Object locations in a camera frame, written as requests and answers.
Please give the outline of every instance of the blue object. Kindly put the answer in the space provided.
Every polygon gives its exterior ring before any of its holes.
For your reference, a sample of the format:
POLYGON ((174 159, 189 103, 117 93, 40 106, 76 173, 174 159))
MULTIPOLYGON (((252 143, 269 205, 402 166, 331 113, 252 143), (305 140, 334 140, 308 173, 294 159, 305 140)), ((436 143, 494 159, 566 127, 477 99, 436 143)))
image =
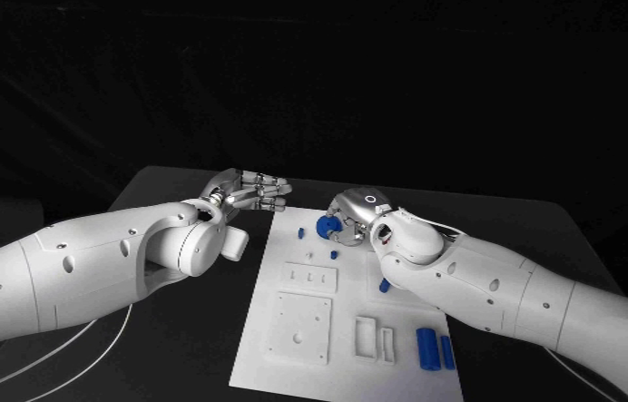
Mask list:
POLYGON ((441 357, 438 356, 438 344, 435 341, 435 331, 431 328, 416 330, 416 341, 419 343, 419 360, 423 370, 441 369, 441 357))
POLYGON ((327 237, 328 230, 343 231, 343 224, 340 223, 340 219, 336 216, 328 218, 323 215, 317 220, 317 232, 318 235, 327 240, 330 240, 330 238, 327 237))
POLYGON ((379 291, 386 293, 389 291, 390 282, 386 279, 382 279, 382 283, 379 284, 379 291))
POLYGON ((451 350, 451 340, 448 336, 441 336, 441 347, 442 347, 442 362, 445 363, 445 369, 455 370, 454 352, 451 350))

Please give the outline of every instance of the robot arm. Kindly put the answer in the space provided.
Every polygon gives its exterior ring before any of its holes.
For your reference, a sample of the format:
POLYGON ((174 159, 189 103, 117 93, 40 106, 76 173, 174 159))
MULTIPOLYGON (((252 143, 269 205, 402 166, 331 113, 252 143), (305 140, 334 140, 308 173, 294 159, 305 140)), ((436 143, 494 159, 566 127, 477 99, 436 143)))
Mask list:
POLYGON ((239 209, 282 211, 275 196, 291 190, 284 179, 230 169, 197 199, 59 222, 10 243, 0 249, 0 340, 104 317, 200 276, 219 254, 238 261, 249 235, 228 221, 239 209))
MULTIPOLYGON (((357 227, 349 227, 350 234, 328 230, 328 238, 343 243, 364 230, 396 288, 478 330, 552 349, 628 393, 624 296, 568 279, 494 243, 458 231, 438 232, 402 208, 393 211, 376 189, 344 191, 333 207, 327 217, 349 213, 357 227)), ((360 243, 349 240, 350 246, 360 243)))

